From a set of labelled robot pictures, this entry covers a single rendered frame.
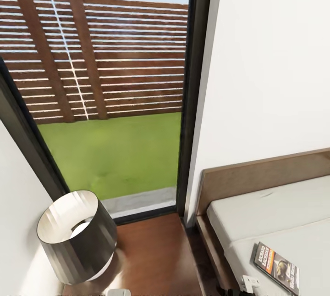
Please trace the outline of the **hardback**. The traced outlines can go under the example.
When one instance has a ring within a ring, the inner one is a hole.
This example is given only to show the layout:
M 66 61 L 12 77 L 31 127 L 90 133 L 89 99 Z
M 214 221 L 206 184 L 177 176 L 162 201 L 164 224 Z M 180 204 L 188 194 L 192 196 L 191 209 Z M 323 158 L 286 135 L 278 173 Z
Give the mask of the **hardback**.
M 294 296 L 299 296 L 300 269 L 284 257 L 259 242 L 253 264 Z

